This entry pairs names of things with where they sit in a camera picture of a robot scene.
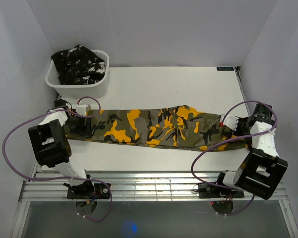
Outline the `yellow green camouflage trousers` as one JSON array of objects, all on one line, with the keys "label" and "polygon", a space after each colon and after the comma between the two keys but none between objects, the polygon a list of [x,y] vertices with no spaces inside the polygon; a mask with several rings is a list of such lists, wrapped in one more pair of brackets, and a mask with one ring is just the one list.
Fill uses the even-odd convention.
[{"label": "yellow green camouflage trousers", "polygon": [[86,134],[64,130],[68,139],[112,144],[149,146],[163,149],[205,151],[234,138],[217,151],[250,148],[251,138],[237,139],[239,133],[221,126],[221,115],[199,112],[188,105],[162,109],[90,110],[85,119]]}]

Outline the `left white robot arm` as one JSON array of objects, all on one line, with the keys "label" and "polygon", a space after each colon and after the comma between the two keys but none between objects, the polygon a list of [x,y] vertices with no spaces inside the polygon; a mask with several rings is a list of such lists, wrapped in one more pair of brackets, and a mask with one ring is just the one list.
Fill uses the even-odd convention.
[{"label": "left white robot arm", "polygon": [[48,115],[36,126],[28,129],[35,158],[39,165],[47,166],[64,177],[68,182],[64,184],[75,195],[90,198],[95,194],[95,185],[90,181],[90,175],[70,161],[71,147],[68,135],[90,139],[91,118],[87,118],[91,110],[89,104],[78,103],[75,109],[72,105],[59,99],[54,107],[48,110]]}]

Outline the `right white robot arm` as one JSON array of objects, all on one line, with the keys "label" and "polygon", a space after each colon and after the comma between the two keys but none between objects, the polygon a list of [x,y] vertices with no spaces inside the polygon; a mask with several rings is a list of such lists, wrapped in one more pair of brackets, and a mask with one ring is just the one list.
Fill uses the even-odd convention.
[{"label": "right white robot arm", "polygon": [[215,193],[226,197],[232,190],[250,192],[269,199],[288,168],[275,146],[275,121],[270,105],[256,104],[251,116],[238,118],[228,114],[221,117],[221,124],[233,130],[235,136],[251,134],[247,146],[249,153],[236,172],[220,173],[215,183]]}]

